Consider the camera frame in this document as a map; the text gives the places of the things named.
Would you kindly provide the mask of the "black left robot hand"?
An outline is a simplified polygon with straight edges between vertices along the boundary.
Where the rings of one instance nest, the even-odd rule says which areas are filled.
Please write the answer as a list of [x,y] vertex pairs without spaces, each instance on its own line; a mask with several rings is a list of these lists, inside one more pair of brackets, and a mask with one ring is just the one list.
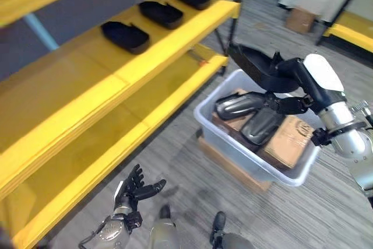
[[154,184],[146,185],[143,170],[137,164],[125,180],[122,180],[114,194],[114,210],[120,207],[129,208],[131,212],[138,211],[138,202],[151,198],[160,193],[166,186],[166,179],[161,179]]

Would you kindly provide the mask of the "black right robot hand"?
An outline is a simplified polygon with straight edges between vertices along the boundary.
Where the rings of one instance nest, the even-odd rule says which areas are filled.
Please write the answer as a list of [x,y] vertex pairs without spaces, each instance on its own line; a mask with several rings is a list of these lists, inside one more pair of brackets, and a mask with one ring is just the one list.
[[286,60],[276,52],[261,74],[260,83],[261,88],[272,94],[302,88],[304,97],[280,100],[272,97],[270,106],[280,113],[295,115],[310,109],[321,118],[332,114],[340,118],[348,115],[342,82],[321,55]]

